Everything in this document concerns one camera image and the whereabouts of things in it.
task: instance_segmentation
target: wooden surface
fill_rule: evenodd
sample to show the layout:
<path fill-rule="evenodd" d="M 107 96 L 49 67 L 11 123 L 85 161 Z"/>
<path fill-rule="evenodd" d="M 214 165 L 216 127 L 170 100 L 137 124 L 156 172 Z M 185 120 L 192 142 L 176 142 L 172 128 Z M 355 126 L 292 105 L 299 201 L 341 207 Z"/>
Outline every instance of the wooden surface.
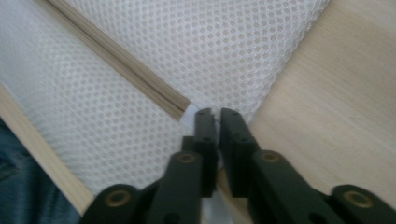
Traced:
<path fill-rule="evenodd" d="M 251 131 L 262 148 L 286 156 L 314 188 L 329 193 L 336 185 L 353 184 L 396 207 L 395 74 L 396 2 L 331 1 L 279 76 Z M 1 99 L 4 107 L 3 93 Z M 2 118 L 15 118 L 5 111 L 0 110 Z M 12 122 L 17 136 L 26 138 L 22 142 L 34 146 L 23 122 Z M 52 178 L 73 204 L 91 200 L 64 176 Z M 229 201 L 242 211 L 238 223 L 247 215 L 240 204 Z"/>

